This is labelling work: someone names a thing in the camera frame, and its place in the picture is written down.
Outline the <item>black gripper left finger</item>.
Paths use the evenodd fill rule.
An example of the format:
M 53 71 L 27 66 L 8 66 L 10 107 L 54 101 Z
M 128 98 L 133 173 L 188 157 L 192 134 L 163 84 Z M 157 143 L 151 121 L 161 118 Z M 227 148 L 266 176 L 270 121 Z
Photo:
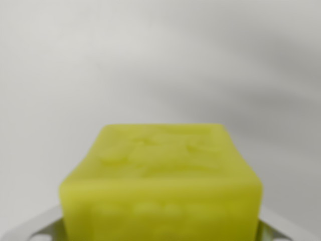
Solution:
M 38 235 L 67 240 L 62 217 L 61 206 L 56 205 L 6 232 L 4 240 L 32 240 Z

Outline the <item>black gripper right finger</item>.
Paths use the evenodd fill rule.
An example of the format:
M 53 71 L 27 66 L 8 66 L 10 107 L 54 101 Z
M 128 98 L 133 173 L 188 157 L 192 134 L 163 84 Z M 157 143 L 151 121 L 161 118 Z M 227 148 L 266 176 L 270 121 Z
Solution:
M 266 206 L 260 210 L 257 240 L 310 240 L 310 233 Z

